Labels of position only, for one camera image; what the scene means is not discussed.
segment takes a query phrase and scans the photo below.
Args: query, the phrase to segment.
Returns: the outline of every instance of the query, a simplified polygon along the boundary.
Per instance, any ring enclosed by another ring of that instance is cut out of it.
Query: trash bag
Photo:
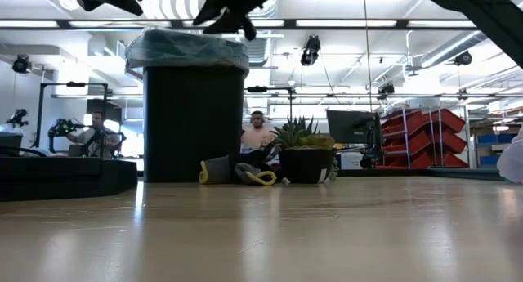
[[[149,27],[125,50],[126,68],[235,66],[248,74],[247,47],[210,35]]]
[[[499,175],[514,183],[523,183],[523,127],[499,156]]]

